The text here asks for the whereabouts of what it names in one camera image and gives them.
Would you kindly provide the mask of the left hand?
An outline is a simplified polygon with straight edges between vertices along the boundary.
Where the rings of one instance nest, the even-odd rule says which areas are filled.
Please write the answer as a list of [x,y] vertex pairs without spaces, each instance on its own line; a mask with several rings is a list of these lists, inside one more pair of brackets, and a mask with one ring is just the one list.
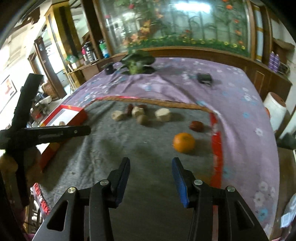
[[[36,147],[32,147],[25,152],[25,177],[27,190],[29,190],[35,183],[41,181],[43,173],[40,165],[41,153]],[[6,193],[10,202],[13,202],[13,191],[16,183],[16,171],[18,170],[18,164],[16,161],[8,156],[5,152],[1,155],[1,174],[4,181]]]

